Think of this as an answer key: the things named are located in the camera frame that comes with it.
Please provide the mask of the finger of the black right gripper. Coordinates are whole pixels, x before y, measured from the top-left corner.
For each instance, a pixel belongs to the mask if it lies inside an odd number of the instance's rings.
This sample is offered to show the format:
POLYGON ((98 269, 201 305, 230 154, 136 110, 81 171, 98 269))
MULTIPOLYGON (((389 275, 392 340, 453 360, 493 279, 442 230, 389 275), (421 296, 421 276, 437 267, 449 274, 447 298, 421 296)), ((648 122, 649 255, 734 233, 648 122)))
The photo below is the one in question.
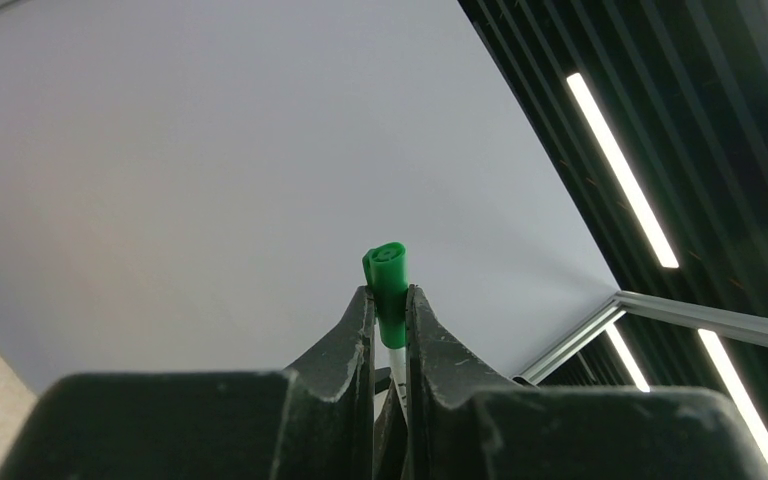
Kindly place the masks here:
POLYGON ((389 367, 375 370, 373 479, 402 479, 406 462, 406 422, 389 367))

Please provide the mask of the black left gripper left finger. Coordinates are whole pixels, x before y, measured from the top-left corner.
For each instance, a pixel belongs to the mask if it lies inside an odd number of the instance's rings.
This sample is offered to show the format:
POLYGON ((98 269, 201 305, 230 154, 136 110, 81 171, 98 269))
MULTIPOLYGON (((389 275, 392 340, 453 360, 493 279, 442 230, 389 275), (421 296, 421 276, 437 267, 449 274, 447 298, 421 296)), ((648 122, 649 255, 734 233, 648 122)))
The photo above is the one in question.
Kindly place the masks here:
POLYGON ((97 373, 39 399, 0 479, 369 479, 374 304, 273 371, 97 373))

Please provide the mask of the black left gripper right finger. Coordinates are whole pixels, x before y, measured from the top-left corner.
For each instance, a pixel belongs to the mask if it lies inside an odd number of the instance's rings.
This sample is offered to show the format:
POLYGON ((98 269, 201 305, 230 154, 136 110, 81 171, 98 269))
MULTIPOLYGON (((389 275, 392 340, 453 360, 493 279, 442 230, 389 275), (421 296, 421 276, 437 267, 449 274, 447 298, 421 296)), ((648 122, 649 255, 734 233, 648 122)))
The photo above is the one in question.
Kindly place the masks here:
POLYGON ((734 404, 701 388, 523 386, 406 297, 409 479, 768 479, 734 404))

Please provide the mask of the green whiteboard marker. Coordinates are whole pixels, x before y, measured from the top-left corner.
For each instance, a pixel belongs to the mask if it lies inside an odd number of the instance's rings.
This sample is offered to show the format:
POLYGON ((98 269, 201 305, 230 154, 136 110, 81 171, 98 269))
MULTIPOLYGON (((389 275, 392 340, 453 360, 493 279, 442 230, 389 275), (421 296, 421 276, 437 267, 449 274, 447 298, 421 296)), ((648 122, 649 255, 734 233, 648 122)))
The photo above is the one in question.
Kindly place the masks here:
POLYGON ((405 420, 408 420, 408 392, 407 392, 407 357, 406 348, 388 349, 391 369, 391 377, 395 384, 400 407, 405 420))

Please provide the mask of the green marker cap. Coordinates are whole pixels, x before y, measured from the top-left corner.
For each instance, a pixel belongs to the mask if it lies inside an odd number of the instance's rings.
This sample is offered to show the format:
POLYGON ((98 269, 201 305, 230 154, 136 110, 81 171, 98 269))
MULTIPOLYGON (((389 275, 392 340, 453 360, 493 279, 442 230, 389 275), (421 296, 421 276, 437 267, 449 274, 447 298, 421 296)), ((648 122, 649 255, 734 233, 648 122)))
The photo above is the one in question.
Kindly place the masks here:
POLYGON ((372 248, 362 257, 362 265, 374 298, 381 341, 388 349, 403 348, 409 290, 406 247, 400 242, 390 242, 372 248))

